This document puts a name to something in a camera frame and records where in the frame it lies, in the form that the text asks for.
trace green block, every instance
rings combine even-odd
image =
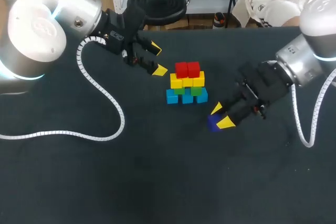
[[[174,89],[174,94],[185,94],[185,88]]]
[[[191,87],[191,95],[197,97],[202,94],[202,87]]]

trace red block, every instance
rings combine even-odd
[[[188,77],[189,78],[198,78],[200,75],[200,63],[197,62],[189,62],[188,64]]]
[[[188,78],[188,65],[186,62],[175,63],[175,70],[178,79]]]

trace blue block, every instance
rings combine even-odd
[[[210,115],[208,116],[208,128],[212,132],[218,132],[221,131],[220,128],[218,128],[217,123],[222,120],[222,117],[220,115]]]
[[[208,92],[205,88],[202,88],[202,94],[196,97],[197,103],[208,102]]]
[[[182,103],[188,104],[188,103],[193,103],[193,102],[194,102],[194,97],[191,95],[191,90],[185,89],[185,93],[182,95]]]
[[[174,93],[173,89],[167,89],[167,104],[177,104],[179,103],[179,95]]]

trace white cable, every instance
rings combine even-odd
[[[81,138],[85,138],[85,139],[89,139],[89,140],[93,140],[93,141],[103,142],[103,141],[109,141],[109,140],[115,139],[116,137],[118,137],[121,134],[121,132],[123,131],[123,129],[125,127],[125,117],[124,117],[124,113],[122,112],[121,107],[119,106],[118,102],[103,87],[101,87],[95,80],[93,80],[91,78],[91,76],[86,72],[86,70],[83,66],[82,50],[83,50],[83,47],[87,43],[90,43],[90,42],[98,42],[98,43],[101,43],[103,45],[106,45],[105,40],[102,39],[102,38],[99,38],[99,37],[88,37],[88,38],[86,38],[78,46],[78,49],[77,49],[77,64],[78,64],[78,67],[79,67],[80,71],[85,76],[85,78],[89,82],[91,82],[91,84],[94,85],[100,92],[102,92],[113,103],[113,105],[118,110],[119,115],[120,115],[120,127],[119,127],[118,131],[115,132],[113,135],[108,136],[108,137],[88,136],[88,135],[84,135],[84,134],[73,132],[73,131],[42,131],[42,132],[37,132],[37,133],[22,135],[22,136],[0,135],[0,138],[5,139],[5,140],[19,140],[19,139],[27,139],[27,138],[32,138],[32,137],[38,137],[38,136],[47,136],[47,135],[70,135],[70,136],[77,136],[77,137],[81,137]]]
[[[320,93],[317,97],[315,107],[314,107],[314,112],[313,112],[313,118],[312,118],[312,121],[311,121],[311,130],[310,130],[310,140],[309,140],[309,142],[306,141],[305,136],[302,132],[302,128],[301,128],[300,117],[299,117],[299,112],[298,112],[298,105],[297,105],[297,100],[296,100],[295,84],[293,84],[291,86],[295,122],[296,122],[296,126],[298,128],[298,133],[299,133],[300,140],[305,145],[305,147],[310,148],[314,145],[316,130],[317,130],[317,122],[318,122],[318,118],[319,118],[319,112],[320,112],[321,104],[322,104],[322,101],[323,101],[324,95],[326,94],[327,89],[329,88],[330,84],[332,83],[332,81],[335,78],[336,78],[336,69],[334,71],[332,71],[331,74],[328,76],[328,78],[324,82],[324,84],[321,88],[321,91],[320,91]]]

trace robot logo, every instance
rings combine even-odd
[[[34,33],[36,33],[40,37],[55,37],[56,36],[56,30],[53,24],[44,19],[44,18],[36,18],[33,19],[31,22],[32,29]]]

